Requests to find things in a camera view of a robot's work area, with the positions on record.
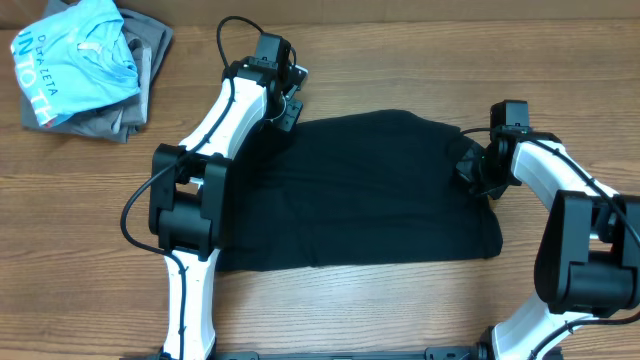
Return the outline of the black t-shirt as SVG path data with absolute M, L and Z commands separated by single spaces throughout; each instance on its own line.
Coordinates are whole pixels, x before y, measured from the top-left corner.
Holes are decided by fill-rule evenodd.
M 218 269 L 495 257 L 498 219 L 456 172 L 475 146 L 403 110 L 266 127 L 235 158 L 233 238 Z

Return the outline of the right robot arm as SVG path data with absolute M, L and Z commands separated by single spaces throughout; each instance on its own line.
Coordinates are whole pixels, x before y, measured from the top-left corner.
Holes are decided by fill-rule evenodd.
M 530 125 L 527 102 L 490 109 L 490 143 L 474 146 L 456 173 L 476 197 L 499 199 L 526 185 L 548 210 L 531 297 L 461 359 L 559 359 L 559 343 L 585 326 L 639 320 L 639 199 L 588 174 L 561 140 Z

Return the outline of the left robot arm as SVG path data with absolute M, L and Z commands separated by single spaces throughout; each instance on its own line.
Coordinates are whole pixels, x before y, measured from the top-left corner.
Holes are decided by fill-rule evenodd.
M 220 96 L 194 132 L 153 154 L 149 228 L 164 253 L 169 280 L 162 359 L 214 354 L 214 273 L 233 231 L 232 161 L 256 144 L 261 130 L 270 145 L 291 134 L 303 107 L 294 95 L 308 75 L 292 59 L 287 40 L 261 34 L 254 55 L 224 72 Z

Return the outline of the grey folded t-shirt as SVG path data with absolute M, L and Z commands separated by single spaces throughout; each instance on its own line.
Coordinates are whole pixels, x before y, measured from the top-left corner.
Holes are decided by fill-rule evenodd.
M 78 2 L 67 4 L 51 0 L 41 19 L 62 12 Z M 137 133 L 147 123 L 151 83 L 159 70 L 173 31 L 146 15 L 127 9 L 118 10 L 124 19 L 122 33 L 137 66 L 140 92 L 121 102 L 77 113 L 61 124 L 46 128 L 37 124 L 34 111 L 21 90 L 21 123 L 24 127 L 125 143 L 130 135 Z

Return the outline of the light blue folded t-shirt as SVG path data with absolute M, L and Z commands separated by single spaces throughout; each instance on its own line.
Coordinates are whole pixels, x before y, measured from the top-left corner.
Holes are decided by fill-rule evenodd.
M 114 1 L 81 0 L 16 35 L 16 78 L 40 127 L 140 92 L 123 25 Z

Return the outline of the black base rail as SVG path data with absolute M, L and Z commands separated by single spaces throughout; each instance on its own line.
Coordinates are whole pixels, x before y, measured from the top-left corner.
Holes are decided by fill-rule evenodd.
M 215 360 L 490 360 L 485 344 L 473 346 L 428 347 L 422 351 L 379 351 L 259 354 L 254 351 L 216 353 Z

